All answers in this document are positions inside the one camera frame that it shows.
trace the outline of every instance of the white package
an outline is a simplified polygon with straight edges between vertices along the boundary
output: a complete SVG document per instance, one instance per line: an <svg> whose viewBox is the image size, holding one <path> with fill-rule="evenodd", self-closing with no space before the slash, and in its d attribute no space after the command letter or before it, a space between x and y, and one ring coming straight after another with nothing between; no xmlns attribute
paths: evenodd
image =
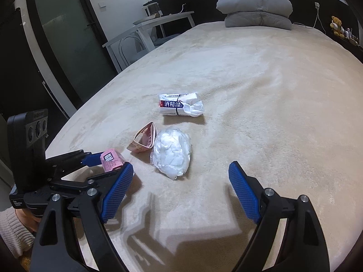
<svg viewBox="0 0 363 272"><path fill-rule="evenodd" d="M170 179L175 180L188 169L190 153L189 135L178 128L169 127L157 134L150 163Z"/></svg>
<svg viewBox="0 0 363 272"><path fill-rule="evenodd" d="M160 113L167 116L201 116L204 112L203 102L197 93L160 94Z"/></svg>

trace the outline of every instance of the person's hand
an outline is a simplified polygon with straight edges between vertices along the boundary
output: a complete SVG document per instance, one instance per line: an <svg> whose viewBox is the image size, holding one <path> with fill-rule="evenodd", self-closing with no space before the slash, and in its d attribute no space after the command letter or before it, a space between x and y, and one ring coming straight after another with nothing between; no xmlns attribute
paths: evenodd
<svg viewBox="0 0 363 272"><path fill-rule="evenodd" d="M16 209L19 221L31 232L37 232L41 218L34 217L28 209Z"/></svg>

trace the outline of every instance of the bed sheet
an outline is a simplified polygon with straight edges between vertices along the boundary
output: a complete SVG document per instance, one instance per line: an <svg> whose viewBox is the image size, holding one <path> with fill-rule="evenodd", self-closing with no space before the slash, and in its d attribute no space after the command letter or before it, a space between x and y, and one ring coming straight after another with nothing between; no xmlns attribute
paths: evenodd
<svg viewBox="0 0 363 272"><path fill-rule="evenodd" d="M47 157L116 148L132 163L134 181L106 224L130 271L233 269L255 228L228 180L234 160L281 196L310 197L333 271L363 227L362 72L362 63L316 29L201 24L108 83L66 123ZM160 93L194 91L203 116L159 114ZM190 135L184 177L172 181L149 164L149 152L126 149L150 121ZM67 178L83 181L99 170ZM76 226L86 262L96 267ZM280 228L265 267L282 236Z"/></svg>

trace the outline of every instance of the door frame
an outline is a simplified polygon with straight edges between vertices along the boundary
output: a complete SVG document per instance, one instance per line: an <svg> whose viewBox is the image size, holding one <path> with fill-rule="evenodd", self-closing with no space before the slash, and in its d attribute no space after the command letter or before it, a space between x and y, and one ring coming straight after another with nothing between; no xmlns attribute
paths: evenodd
<svg viewBox="0 0 363 272"><path fill-rule="evenodd" d="M43 56L52 71L54 77L58 81L59 85L69 98L69 100L72 102L72 104L75 106L76 109L79 109L84 102L81 100L81 98L78 96L77 92L71 85L70 81L68 80L66 74L64 73L61 65L59 64L52 47L50 46L47 36L44 32L44 29L42 27L40 17L38 14L37 6L35 3L35 0L26 0L27 1L27 8L29 13L29 19L30 23L32 25L32 29L35 35L35 38L38 42L39 48L41 52L43 53ZM102 45L107 42L107 38L105 33L103 32L103 29L101 27L101 24L99 23L96 13L94 12L94 9L92 7L90 0L80 0L82 8L84 13L86 14L86 17L88 21L90 22L90 27L92 28L97 41L100 44L100 47L102 48ZM106 56L106 59L110 63L111 68L115 71L115 75L117 74L117 71L115 69L114 64L112 63L112 60L110 58L110 55L108 52L102 48L102 52Z"/></svg>

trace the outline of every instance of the white cable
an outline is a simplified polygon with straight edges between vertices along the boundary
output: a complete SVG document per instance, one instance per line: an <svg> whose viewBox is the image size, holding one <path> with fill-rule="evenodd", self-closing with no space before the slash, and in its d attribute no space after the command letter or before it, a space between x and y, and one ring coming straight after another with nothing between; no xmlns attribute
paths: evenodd
<svg viewBox="0 0 363 272"><path fill-rule="evenodd" d="M323 27L323 24L321 23L321 20L320 20L319 9L318 9L318 19L320 21L320 25L321 25L322 29L324 30L324 33L326 34L325 28Z"/></svg>
<svg viewBox="0 0 363 272"><path fill-rule="evenodd" d="M325 28L323 27L323 24L321 23L321 20L320 20L320 17L319 17L319 9L320 9L320 7L318 7L318 8L317 8L316 18L315 18L315 22L314 22L314 26L313 26L313 27L311 27L311 26L306 26L306 25L304 25L304 24L302 24L302 23L299 23L299 22L294 22L293 24L298 25L298 26L304 26L304 27L306 27L307 29L313 29L313 28L315 28L316 22L317 22L317 20L319 19L319 21L320 21L320 25L321 25L321 27L323 28L324 33L326 34Z"/></svg>
<svg viewBox="0 0 363 272"><path fill-rule="evenodd" d="M320 8L320 7L318 7L318 9L317 9L316 18L315 18L315 22L314 22L314 26L313 26L313 28L315 27L315 25L316 25L316 21L318 20L318 16L319 16L319 8Z"/></svg>
<svg viewBox="0 0 363 272"><path fill-rule="evenodd" d="M184 6L185 6L186 4L183 4L182 5L182 7L181 7L181 11L179 12L179 13L182 13L183 11L184 11Z"/></svg>

